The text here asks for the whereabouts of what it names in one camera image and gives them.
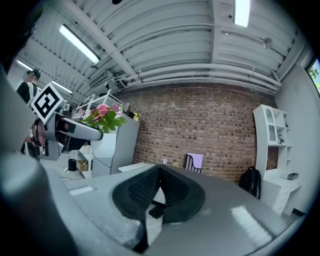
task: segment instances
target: air vent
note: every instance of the air vent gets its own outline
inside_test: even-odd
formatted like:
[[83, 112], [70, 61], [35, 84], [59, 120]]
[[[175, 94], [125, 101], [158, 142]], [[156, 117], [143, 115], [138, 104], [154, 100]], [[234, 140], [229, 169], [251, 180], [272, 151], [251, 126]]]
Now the air vent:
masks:
[[96, 83], [98, 83], [99, 81], [101, 81], [105, 77], [107, 77], [107, 74], [106, 74], [106, 71], [104, 70], [89, 82], [89, 87], [90, 88], [93, 87]]

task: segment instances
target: black cap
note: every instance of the black cap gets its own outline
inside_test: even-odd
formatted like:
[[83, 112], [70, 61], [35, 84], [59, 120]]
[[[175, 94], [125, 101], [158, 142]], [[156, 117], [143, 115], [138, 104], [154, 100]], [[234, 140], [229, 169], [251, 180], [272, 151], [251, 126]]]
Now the black cap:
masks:
[[32, 73], [32, 74], [35, 75], [35, 77], [36, 77], [37, 79], [40, 78], [40, 71], [39, 71], [39, 69], [37, 69], [37, 68], [35, 68], [33, 71], [28, 70], [26, 73], [27, 73], [28, 75], [29, 75], [30, 73]]

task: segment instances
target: black and white pattern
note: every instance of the black and white pattern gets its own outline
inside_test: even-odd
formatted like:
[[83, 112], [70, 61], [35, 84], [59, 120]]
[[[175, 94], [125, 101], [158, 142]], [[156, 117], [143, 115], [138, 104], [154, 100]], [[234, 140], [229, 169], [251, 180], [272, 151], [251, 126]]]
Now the black and white pattern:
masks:
[[186, 155], [186, 158], [185, 158], [185, 169], [187, 170], [190, 170], [190, 171], [193, 171], [195, 173], [201, 173], [201, 168], [195, 168], [194, 166], [194, 159], [192, 158], [191, 155]]
[[33, 99], [31, 107], [45, 124], [63, 101], [62, 96], [54, 86], [49, 83], [42, 89], [41, 93]]

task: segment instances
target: purple board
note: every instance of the purple board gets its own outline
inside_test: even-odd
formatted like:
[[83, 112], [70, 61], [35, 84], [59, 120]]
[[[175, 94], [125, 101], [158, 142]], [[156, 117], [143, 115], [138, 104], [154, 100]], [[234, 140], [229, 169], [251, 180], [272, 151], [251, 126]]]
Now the purple board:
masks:
[[187, 153], [184, 168], [196, 173], [201, 173], [203, 159], [204, 156], [202, 154]]

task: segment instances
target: brick wall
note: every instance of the brick wall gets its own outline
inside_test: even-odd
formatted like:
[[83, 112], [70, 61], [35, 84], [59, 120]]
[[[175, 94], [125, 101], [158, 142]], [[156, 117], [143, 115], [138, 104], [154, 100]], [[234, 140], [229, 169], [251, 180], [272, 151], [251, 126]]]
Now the brick wall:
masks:
[[[159, 164], [166, 158], [183, 167], [186, 153], [202, 154], [203, 174], [234, 182], [255, 165], [253, 110], [276, 107], [269, 95], [220, 84], [151, 87], [117, 97], [140, 113], [134, 162]], [[268, 161], [268, 167], [276, 162]]]

